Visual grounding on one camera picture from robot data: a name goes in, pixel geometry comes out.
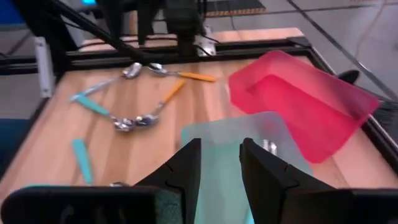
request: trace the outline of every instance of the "wooden tabletop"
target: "wooden tabletop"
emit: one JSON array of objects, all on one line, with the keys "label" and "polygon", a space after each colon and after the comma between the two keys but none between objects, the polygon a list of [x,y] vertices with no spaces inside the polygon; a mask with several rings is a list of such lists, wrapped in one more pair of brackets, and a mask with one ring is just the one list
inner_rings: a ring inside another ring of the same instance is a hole
[{"label": "wooden tabletop", "polygon": [[[218,32],[215,38],[264,40],[300,35],[298,29],[289,28]],[[119,76],[121,68],[66,73],[1,181],[0,197],[29,184],[84,185],[72,149],[72,140],[77,138],[83,138],[88,148],[95,185],[135,184],[180,149],[184,126],[243,115],[228,101],[226,78],[252,61],[168,65],[169,70],[208,74],[218,81],[187,80],[156,127],[131,133],[116,132],[108,119],[68,100],[89,86]],[[176,81],[176,77],[157,78],[144,70],[137,79],[121,80],[90,98],[117,117],[134,118],[153,110]],[[311,168],[315,177],[335,187],[398,187],[397,176],[361,129],[333,157]]]}]

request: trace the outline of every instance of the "red plastic bin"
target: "red plastic bin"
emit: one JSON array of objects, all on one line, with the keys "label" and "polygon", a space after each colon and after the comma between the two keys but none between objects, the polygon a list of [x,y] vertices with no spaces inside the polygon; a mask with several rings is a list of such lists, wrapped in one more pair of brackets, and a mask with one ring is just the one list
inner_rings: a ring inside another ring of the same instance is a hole
[{"label": "red plastic bin", "polygon": [[276,111],[304,158],[323,162],[378,107],[375,96],[281,51],[229,78],[231,102],[247,114]]}]

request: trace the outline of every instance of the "orange handle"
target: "orange handle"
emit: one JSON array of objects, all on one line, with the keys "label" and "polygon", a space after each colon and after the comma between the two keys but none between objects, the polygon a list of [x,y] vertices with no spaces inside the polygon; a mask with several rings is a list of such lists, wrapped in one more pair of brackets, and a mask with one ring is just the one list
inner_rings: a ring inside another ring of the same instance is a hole
[{"label": "orange handle", "polygon": [[215,77],[211,77],[208,75],[200,75],[200,74],[190,73],[190,72],[179,72],[178,74],[180,74],[180,76],[182,76],[182,77],[193,78],[193,79],[207,81],[207,82],[215,82],[216,81]]},{"label": "orange handle", "polygon": [[178,92],[181,87],[183,87],[185,84],[184,80],[179,80],[174,87],[167,93],[167,95],[163,98],[163,103],[166,104],[170,99]]}]

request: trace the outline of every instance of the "teal handle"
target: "teal handle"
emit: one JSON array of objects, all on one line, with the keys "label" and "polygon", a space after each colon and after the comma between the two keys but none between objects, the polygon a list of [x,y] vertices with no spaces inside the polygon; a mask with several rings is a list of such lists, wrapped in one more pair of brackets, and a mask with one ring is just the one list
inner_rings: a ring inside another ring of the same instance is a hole
[{"label": "teal handle", "polygon": [[74,139],[72,144],[83,178],[87,185],[91,185],[93,183],[93,176],[91,175],[90,160],[87,155],[85,143],[82,139]]},{"label": "teal handle", "polygon": [[85,106],[86,108],[95,111],[99,114],[102,114],[104,116],[109,116],[109,111],[105,108],[103,108],[102,106],[94,103],[93,101],[91,101],[89,98],[80,95],[77,99],[77,102],[79,102],[81,105]]}]

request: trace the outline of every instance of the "gray floor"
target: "gray floor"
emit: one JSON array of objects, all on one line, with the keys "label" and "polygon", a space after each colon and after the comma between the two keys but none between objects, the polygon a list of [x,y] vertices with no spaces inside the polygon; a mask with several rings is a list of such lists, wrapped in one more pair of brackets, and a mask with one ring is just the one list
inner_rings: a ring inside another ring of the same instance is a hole
[{"label": "gray floor", "polygon": [[[308,37],[310,42],[322,54],[336,72],[354,68],[339,50],[334,48],[324,36],[317,31],[285,0],[261,0],[270,14],[259,16],[234,17],[236,29],[263,29],[278,27],[298,27]],[[299,7],[329,32],[344,48],[353,55],[358,48],[359,38],[375,18],[382,1],[353,0],[295,0]],[[342,9],[346,6],[368,6]],[[398,26],[396,15],[398,4],[384,6],[380,18],[373,30],[359,46],[359,60],[370,69],[390,89],[398,94]],[[206,23],[215,31],[232,30],[231,19],[228,17],[208,18]],[[165,32],[165,25],[155,23],[157,32]],[[18,38],[27,30],[8,31],[0,33],[0,52],[10,50]],[[29,38],[14,55],[33,55],[33,39]],[[375,93],[383,95],[382,91],[368,78],[362,76],[358,85]],[[0,76],[0,118],[28,118],[40,100],[37,75]]]}]

